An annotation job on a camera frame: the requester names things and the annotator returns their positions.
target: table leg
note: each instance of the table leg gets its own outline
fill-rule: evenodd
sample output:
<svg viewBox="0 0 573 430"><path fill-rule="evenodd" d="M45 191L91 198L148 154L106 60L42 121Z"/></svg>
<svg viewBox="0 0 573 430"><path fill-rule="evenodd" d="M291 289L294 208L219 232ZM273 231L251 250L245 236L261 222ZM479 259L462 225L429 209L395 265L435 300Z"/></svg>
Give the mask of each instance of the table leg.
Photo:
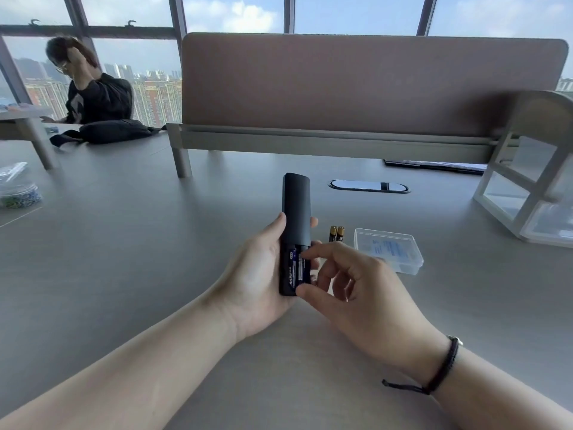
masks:
<svg viewBox="0 0 573 430"><path fill-rule="evenodd" d="M54 146L50 143L44 125L38 117L16 119L16 126L26 140L30 140L38 153L39 160L45 169L54 169L60 166Z"/></svg>
<svg viewBox="0 0 573 430"><path fill-rule="evenodd" d="M175 160L177 176L180 178L190 177L191 162L189 161L189 151L183 148L171 148L171 151L173 151L173 159Z"/></svg>

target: glasses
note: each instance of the glasses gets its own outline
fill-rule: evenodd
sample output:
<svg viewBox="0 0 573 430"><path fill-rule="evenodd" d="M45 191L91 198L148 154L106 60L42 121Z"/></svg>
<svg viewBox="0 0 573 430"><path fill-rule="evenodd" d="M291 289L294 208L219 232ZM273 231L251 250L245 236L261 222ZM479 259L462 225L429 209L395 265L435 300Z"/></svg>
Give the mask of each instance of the glasses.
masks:
<svg viewBox="0 0 573 430"><path fill-rule="evenodd" d="M61 65L59 64L56 65L56 71L58 71L60 74L65 74L67 69L68 69L68 62L63 62Z"/></svg>

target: black bag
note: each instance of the black bag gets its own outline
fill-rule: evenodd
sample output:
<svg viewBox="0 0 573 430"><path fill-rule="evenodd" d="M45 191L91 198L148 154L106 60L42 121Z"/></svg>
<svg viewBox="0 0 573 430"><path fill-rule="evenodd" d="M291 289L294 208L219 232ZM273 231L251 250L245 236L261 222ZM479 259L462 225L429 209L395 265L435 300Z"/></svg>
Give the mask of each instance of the black bag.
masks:
<svg viewBox="0 0 573 430"><path fill-rule="evenodd" d="M134 119L102 120L82 125L79 131L67 131L50 137L50 142L58 148L68 142L90 142L94 144L125 142L127 140L143 139L153 136L162 128L146 127Z"/></svg>

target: black t-shirt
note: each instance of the black t-shirt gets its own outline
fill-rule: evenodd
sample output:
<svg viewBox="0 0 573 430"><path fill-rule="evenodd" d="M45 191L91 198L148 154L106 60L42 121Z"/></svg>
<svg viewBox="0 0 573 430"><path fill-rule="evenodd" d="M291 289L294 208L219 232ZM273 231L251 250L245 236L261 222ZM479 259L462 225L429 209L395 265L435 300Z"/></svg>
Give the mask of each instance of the black t-shirt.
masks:
<svg viewBox="0 0 573 430"><path fill-rule="evenodd" d="M93 79L84 90L77 90L72 81L68 89L68 124L87 124L101 120L129 119L132 91L125 79L114 79L102 74Z"/></svg>

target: bracelet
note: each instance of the bracelet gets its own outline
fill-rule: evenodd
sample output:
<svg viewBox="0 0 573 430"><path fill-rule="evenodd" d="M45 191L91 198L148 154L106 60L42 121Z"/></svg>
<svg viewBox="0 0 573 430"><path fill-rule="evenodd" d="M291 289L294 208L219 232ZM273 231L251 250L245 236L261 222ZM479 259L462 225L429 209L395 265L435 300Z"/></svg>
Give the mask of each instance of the bracelet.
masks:
<svg viewBox="0 0 573 430"><path fill-rule="evenodd" d="M382 384L384 386L387 386L388 388L401 389L405 391L413 391L413 392L418 392L420 394L430 395L433 391L435 391L440 387L443 380L446 378L446 376L452 369L455 357L458 354L458 348L459 346L463 345L462 341L460 341L460 339L457 337L451 337L450 335L448 335L448 338L450 338L450 340L452 341L452 345L450 346L448 355L446 356L446 359L444 360L438 372L435 374L434 378L430 380L430 382L427 384L426 387L414 386L414 385L398 385L397 383L389 383L386 379L382 381Z"/></svg>

